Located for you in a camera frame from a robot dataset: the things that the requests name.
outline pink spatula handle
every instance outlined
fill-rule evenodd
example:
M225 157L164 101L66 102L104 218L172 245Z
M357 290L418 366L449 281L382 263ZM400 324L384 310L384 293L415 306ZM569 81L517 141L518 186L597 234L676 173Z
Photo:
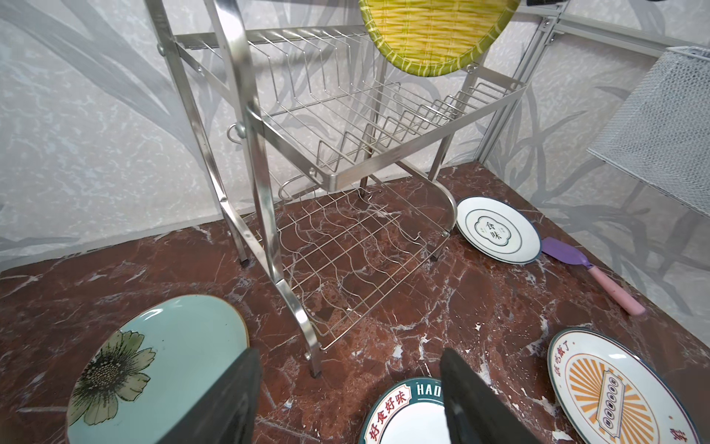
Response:
M621 307L628 312L628 314L635 316L640 315L645 312L646 309L643 305L639 304L632 295L626 293L626 291L621 288L616 282L614 282L609 276L606 275L602 270L592 266L587 270L589 274L594 276L597 282L606 290L609 295L618 302Z

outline rack leg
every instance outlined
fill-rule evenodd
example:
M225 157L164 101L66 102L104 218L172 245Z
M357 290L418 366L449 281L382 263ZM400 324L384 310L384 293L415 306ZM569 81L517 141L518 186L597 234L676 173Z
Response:
M320 342L318 342L318 337L315 334L315 329L313 325L308 320L308 315L306 315L303 305L298 300L298 297L293 293L291 287L285 280L281 280L276 283L276 289L281 294L281 297L286 302L286 305L293 317L296 318L303 338L306 341L306 359L310 363L311 376L318 377L323 370L322 368L322 350L320 349Z
M239 252L239 261L244 265L249 258L244 250L244 243L241 240L240 231L236 227L235 217L238 216L236 216L234 208L227 200L224 184L222 183L222 178L219 176L217 163L214 161L212 148L209 146L209 139L202 125L200 111L195 104L195 96L192 94L192 88L190 88L187 73L185 73L185 68L182 66L178 47L173 38L173 32L170 30L165 7L161 0L146 0L146 6L148 7L148 12L153 21L155 34L158 37L159 51L164 54L165 61L168 64L168 71L170 71L170 76L173 78L177 93L180 95L180 100L182 100L182 105L185 107L187 119L190 121L192 132L195 134L197 145L200 148L204 164L207 167L209 179L212 182L212 189L217 196L222 215L231 232L231 238L234 240L236 249Z
M447 232L446 234L442 233L442 236L447 236L448 234L449 234L448 232ZM442 243L441 245L439 245L439 248L437 248L436 250L434 250L434 252L432 253L432 262L436 262L436 261L439 260L439 258L440 258L441 255L442 255L442 252L444 251L444 246L445 246L445 245L446 245L446 244L443 244L443 243Z
M374 124L377 124L377 121L380 119L380 105L382 102L382 88L385 86L385 77L387 74L387 59L382 57L382 64L380 65L380 70L377 73L377 82L379 85L377 86L377 90L375 93L375 98L373 99L374 106L370 115L370 121L373 122ZM375 127L373 125L368 124L367 127L365 128L365 140L369 144L374 144L375 143ZM372 156L372 148L366 147L365 148L365 159L370 158ZM365 187L367 186L367 176L363 177L360 179L360 188L362 190L365 190Z
M486 56L488 55L488 51L483 53L481 57L478 58L476 63L479 65L482 65L483 62L486 60ZM469 66L467 68L468 74L466 74L466 79L464 79L464 85L461 87L461 91L466 91L470 87L474 86L474 83L476 83L476 80L478 79L478 76L476 75L476 66ZM458 114L461 114L464 111L464 108L466 107L466 104L469 102L469 96L465 94L458 94L457 97L457 104L456 104L456 109L457 111L454 112L454 118L458 117ZM434 161L432 162L432 168L429 170L429 180L436 180L437 176L439 175L439 170L441 170L442 163L444 163L444 157L446 157L447 152L449 152L449 147L451 146L451 140L454 139L454 134L456 133L451 133L448 136L444 137L439 143L439 149L437 150L437 155L434 157Z
M239 7L235 0L206 0L207 11L214 26L219 47L222 50L227 83L232 94L236 94L237 104L234 111L237 121L243 121L246 143L244 158L251 179L256 215L261 225L263 247L259 249L257 259L273 282L274 286L291 310L301 333L306 341L306 357L310 361L311 374L316 377L322 371L321 349L315 329L300 301L283 277L281 245L276 216L274 213L271 179L268 173L266 147L263 134L263 121L256 89L251 53L246 39L246 29L241 20Z
M428 183L429 185L433 185L435 190L439 193L441 193L442 197L444 198L444 202L446 202L446 208L447 208L447 216L444 218L444 220L440 222L434 222L435 224L438 224L441 228L444 229L445 233L442 233L442 235L447 236L451 230L454 229L454 226L456 226L456 216L457 216L457 205L456 205L456 199L454 199L454 196L451 194L451 191L448 190L448 188L444 187L441 183L437 182L436 180L429 180L427 178L427 175L423 173L419 168L415 167L411 163L407 161L399 161L397 162L397 165L402 168L404 171L407 173L411 174L412 177L414 178L419 178L421 179L424 183Z

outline plate with orange sunburst design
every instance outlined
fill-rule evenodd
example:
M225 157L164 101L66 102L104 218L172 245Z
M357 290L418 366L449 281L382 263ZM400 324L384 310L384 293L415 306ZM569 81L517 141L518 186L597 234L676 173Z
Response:
M562 409L588 444L700 443L692 420L658 375L615 340L569 328L547 365Z

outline white plate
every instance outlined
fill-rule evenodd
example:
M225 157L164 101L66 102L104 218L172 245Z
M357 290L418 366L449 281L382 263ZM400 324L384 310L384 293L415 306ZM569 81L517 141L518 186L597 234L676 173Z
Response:
M451 444L439 379L412 378L375 403L360 444Z
M69 442L157 442L248 346L244 320L220 298L180 296L144 311L85 367L67 412Z
M563 330L552 339L547 364L559 403L588 444L700 442L673 393L618 342Z
M468 197L458 205L456 224L467 241L508 264L528 264L540 255L540 235L515 208L488 197Z

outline red-brown marble surface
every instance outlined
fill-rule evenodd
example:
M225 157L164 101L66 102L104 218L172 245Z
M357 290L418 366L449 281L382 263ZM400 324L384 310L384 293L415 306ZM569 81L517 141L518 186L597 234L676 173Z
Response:
M478 164L442 171L456 199L485 195L518 208L541 237L570 237ZM395 184L412 202L427 191ZM0 275L0 436L64 441L73 384L109 334L169 298L207 293L244 315L264 381L255 443L353 443L378 396L405 378L439 375L453 347L542 442L581 443L555 401L546 353L565 327L590 327L645 359L710 438L710 350L642 297L630 318L582 267L541 256L497 262L454 229L428 261L324 357L313 379L295 321L258 265L243 269L223 222Z

